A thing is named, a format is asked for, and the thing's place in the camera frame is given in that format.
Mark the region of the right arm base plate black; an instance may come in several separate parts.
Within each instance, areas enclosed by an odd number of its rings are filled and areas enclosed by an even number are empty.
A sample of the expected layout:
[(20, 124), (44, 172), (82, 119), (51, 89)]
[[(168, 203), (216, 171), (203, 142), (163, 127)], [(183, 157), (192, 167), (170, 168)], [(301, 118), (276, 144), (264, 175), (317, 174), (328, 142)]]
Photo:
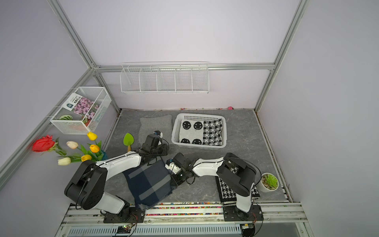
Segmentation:
[(236, 207), (236, 205), (229, 205), (223, 207), (224, 221), (263, 221), (263, 211), (257, 204), (252, 205), (248, 212), (244, 212)]

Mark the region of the white plastic perforated basket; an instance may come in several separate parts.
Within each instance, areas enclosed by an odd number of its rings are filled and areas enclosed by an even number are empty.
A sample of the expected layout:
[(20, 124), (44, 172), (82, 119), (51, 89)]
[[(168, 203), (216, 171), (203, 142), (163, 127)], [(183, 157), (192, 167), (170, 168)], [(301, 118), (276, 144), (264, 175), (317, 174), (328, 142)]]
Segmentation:
[[(209, 120), (209, 121), (212, 121), (212, 120), (217, 120), (217, 119), (222, 119), (222, 122), (223, 122), (223, 129), (222, 129), (223, 143), (221, 146), (194, 145), (194, 144), (185, 144), (185, 143), (179, 142), (179, 131), (180, 131), (181, 122), (183, 120), (200, 120), (200, 121)], [(207, 150), (217, 150), (217, 149), (224, 148), (227, 144), (226, 120), (223, 116), (181, 113), (176, 117), (176, 120), (174, 123), (174, 128), (172, 131), (171, 141), (173, 144), (176, 144), (180, 147), (199, 148), (199, 149), (207, 149)]]

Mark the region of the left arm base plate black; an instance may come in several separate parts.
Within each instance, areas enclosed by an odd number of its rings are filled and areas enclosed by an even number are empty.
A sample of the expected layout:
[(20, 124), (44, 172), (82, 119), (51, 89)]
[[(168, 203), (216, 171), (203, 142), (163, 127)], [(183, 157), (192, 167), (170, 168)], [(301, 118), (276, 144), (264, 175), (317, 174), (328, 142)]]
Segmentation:
[(104, 215), (104, 223), (143, 223), (146, 212), (137, 207), (127, 207), (119, 214), (106, 213)]

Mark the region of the navy grey plaid scarf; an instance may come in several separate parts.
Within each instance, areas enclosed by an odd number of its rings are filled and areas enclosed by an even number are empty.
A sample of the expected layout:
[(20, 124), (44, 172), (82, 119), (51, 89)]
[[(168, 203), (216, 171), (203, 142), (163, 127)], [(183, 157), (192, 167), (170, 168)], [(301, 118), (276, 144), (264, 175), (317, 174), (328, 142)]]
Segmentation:
[(171, 184), (171, 175), (162, 160), (152, 165), (144, 164), (123, 172), (135, 204), (141, 210), (154, 207), (172, 194), (176, 186)]

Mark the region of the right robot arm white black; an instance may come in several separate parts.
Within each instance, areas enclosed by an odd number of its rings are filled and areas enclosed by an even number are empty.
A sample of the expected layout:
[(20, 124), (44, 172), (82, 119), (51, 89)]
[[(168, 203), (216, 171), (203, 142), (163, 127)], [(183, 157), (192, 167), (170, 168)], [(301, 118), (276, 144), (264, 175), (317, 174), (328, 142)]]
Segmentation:
[(261, 171), (251, 162), (227, 153), (218, 159), (191, 160), (178, 153), (165, 164), (172, 183), (179, 186), (190, 178), (215, 176), (224, 181), (236, 194), (236, 208), (248, 213), (252, 206), (252, 190), (258, 183), (256, 178)]

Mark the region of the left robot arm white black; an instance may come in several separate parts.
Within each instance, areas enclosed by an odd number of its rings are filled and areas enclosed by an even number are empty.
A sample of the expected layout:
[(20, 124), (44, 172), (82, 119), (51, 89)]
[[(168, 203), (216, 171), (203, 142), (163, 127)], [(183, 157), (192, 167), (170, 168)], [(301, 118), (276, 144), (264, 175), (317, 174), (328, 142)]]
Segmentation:
[(142, 210), (149, 209), (173, 190), (171, 176), (161, 160), (168, 151), (169, 143), (162, 139), (161, 133), (155, 131), (148, 135), (145, 143), (136, 151), (96, 163), (84, 161), (64, 194), (85, 210), (123, 213), (129, 208), (129, 203), (105, 192), (106, 182), (122, 173), (137, 206)]

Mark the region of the white black smiley scarf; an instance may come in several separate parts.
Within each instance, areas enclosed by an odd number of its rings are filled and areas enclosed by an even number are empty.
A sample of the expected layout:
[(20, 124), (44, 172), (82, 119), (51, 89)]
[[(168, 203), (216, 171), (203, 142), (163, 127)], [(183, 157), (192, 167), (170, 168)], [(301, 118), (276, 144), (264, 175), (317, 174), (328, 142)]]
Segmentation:
[(179, 131), (179, 142), (194, 145), (221, 146), (223, 122), (217, 120), (183, 120)]

